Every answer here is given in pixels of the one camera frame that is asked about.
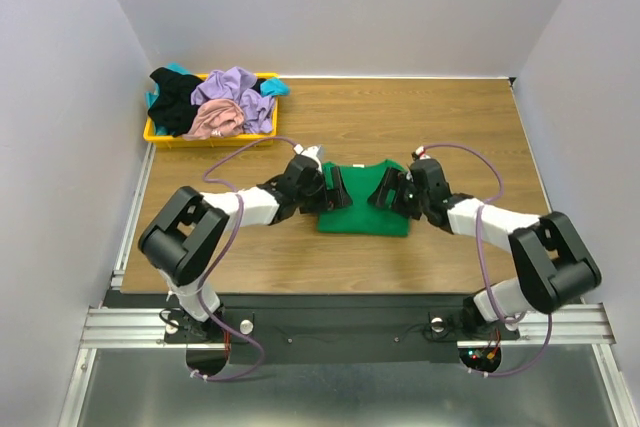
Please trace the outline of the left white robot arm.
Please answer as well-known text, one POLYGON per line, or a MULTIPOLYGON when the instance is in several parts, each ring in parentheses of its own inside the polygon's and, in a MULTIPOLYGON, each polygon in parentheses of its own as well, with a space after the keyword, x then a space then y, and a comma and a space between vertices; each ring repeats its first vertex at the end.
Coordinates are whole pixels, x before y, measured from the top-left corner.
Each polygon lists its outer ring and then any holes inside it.
POLYGON ((353 205, 337 167, 323 173, 320 161, 296 154, 284 172, 249 189, 202 193, 179 188, 138 240, 138 250, 164 278, 188 320, 204 337, 219 328, 245 342, 249 333, 225 324, 218 294, 208 277, 230 250, 239 230, 271 226, 295 213, 321 214, 353 205))

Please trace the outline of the lavender t-shirt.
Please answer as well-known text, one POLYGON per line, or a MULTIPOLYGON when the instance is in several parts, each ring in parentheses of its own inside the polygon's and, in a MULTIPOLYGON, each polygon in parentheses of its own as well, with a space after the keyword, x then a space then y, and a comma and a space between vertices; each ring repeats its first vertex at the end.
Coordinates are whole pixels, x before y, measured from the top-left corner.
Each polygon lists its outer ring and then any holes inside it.
POLYGON ((244 111, 242 134, 270 134, 274 127, 275 98, 263 96, 259 90, 255 90, 257 82, 255 74, 241 67, 227 71, 214 70, 191 94, 191 100, 200 107, 209 100, 230 99, 244 111))

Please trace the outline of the green t-shirt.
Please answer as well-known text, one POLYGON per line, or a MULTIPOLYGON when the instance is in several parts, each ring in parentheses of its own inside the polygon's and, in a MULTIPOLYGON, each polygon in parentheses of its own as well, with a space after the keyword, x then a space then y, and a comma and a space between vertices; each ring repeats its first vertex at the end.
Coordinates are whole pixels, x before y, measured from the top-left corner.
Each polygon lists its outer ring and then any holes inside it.
POLYGON ((391 210, 379 209, 367 200, 380 184, 388 168, 405 169, 398 163, 386 159, 373 165, 323 164, 323 172, 329 188, 332 188, 331 170, 337 168, 341 174, 347 194, 352 199, 348 207, 322 212, 318 215, 316 229, 324 234, 358 234, 385 237, 407 237, 409 220, 391 210))

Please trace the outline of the black t-shirt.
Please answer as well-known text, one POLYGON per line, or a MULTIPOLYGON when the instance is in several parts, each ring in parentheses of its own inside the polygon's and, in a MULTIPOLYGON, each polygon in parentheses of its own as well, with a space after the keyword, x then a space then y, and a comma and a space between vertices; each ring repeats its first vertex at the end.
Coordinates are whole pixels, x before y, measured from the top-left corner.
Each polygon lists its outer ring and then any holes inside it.
POLYGON ((197 104, 192 103, 191 94, 203 80, 166 67, 154 70, 150 78, 157 85, 157 97, 148 109, 150 119, 167 135, 179 137, 186 134, 199 109, 197 104))

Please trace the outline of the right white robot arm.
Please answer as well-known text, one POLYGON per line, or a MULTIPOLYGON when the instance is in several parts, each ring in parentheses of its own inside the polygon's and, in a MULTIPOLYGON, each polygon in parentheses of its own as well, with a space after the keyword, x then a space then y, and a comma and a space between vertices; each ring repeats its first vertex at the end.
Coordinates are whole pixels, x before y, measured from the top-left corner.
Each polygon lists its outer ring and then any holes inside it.
POLYGON ((476 247, 491 244, 509 253, 516 275, 463 302, 461 322, 477 332, 520 314, 552 314, 594 290, 602 274, 569 217, 553 211, 538 216, 490 205, 451 191, 440 163, 424 156, 408 171, 385 171, 368 203, 405 218, 426 219, 452 235, 470 236, 476 247))

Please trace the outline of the pink t-shirt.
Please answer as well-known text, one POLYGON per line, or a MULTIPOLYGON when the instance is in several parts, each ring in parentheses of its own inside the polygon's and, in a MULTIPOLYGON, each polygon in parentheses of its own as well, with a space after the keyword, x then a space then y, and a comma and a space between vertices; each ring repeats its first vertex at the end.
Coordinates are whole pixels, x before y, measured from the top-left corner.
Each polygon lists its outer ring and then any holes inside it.
POLYGON ((202 104, 190 130, 182 135, 187 141, 233 137, 244 132, 245 115, 230 99, 214 99, 202 104))

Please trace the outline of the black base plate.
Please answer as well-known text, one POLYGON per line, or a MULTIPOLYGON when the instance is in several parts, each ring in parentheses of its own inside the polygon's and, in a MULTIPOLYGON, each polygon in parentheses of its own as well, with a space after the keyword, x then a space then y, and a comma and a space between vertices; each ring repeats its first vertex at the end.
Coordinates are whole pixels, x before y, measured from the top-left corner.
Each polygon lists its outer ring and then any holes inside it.
POLYGON ((107 296, 90 311, 82 337, 93 348, 182 350, 189 373, 201 379, 251 377, 263 365, 430 362, 497 373, 510 346, 577 343, 590 323, 571 303, 552 316, 530 312, 519 325, 500 322, 468 332, 461 322, 465 294, 239 294, 221 297, 226 325, 205 338, 178 303, 159 295, 107 296))

